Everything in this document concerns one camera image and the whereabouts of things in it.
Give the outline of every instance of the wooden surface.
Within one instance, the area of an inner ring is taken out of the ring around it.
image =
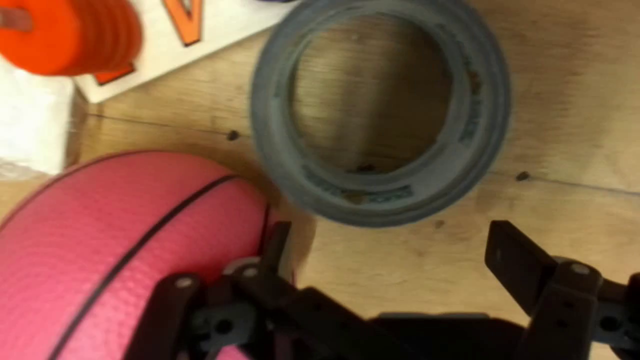
[[[322,288],[360,314],[472,310],[524,322],[482,264],[488,224],[498,218],[512,220],[550,252],[586,260],[614,280],[624,282],[640,270],[640,2],[472,4],[496,32],[514,80],[514,126],[494,170],[462,202],[412,226],[366,230],[304,220],[314,244],[300,282]],[[380,62],[388,70],[416,60],[416,52],[406,50],[404,58],[390,52],[344,56],[350,46],[384,48],[384,42],[408,34],[354,32],[358,36],[318,44],[324,52],[316,50],[318,58],[310,62],[338,64],[316,70],[310,64],[314,78],[306,82],[326,86],[324,92],[314,88],[308,106],[324,102],[322,108],[332,112],[328,118],[346,112],[344,122],[368,114],[366,106],[352,114],[336,106],[340,96],[332,100],[332,94],[350,96],[348,86],[358,86],[358,76],[336,72],[344,60]],[[96,106],[82,132],[82,162],[136,148],[186,150],[236,168],[284,206],[256,162],[248,124],[250,76],[266,36]],[[376,104],[400,96],[404,86],[396,88],[398,94],[386,92]],[[306,114],[322,118],[322,108]],[[234,142],[228,140],[232,130],[240,132]],[[334,130],[318,130],[318,144],[326,144],[324,132]],[[532,178],[518,182],[516,174],[524,170]],[[598,348],[594,358],[608,358],[608,352]]]

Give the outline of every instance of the pink basketball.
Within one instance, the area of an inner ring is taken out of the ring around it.
[[[0,358],[120,360],[156,282],[260,250],[266,200],[188,154],[76,168],[0,226]]]

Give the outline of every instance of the duct tape roll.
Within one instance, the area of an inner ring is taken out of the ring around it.
[[[426,154],[388,174],[348,174],[302,142],[290,80],[318,32],[372,14],[412,22],[438,42],[452,100]],[[356,226],[416,222],[460,200],[488,172],[508,122],[508,66],[482,18],[460,0],[306,0],[274,30],[252,88],[256,146],[274,182],[296,204]]]

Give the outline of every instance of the black plastic part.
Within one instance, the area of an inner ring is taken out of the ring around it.
[[[558,268],[550,254],[510,222],[490,224],[484,262],[528,316]]]
[[[486,314],[384,314],[372,324],[386,328],[424,358],[512,360],[526,330]]]
[[[178,274],[162,280],[138,324],[126,360],[176,360],[188,352],[188,314],[204,296],[198,278]]]
[[[398,340],[392,332],[370,326],[354,312],[342,308],[322,292],[296,290],[282,278],[254,268],[234,276],[238,290],[270,314],[276,328],[292,328],[294,336],[286,354],[294,360],[344,358],[344,360],[422,360],[424,356]]]

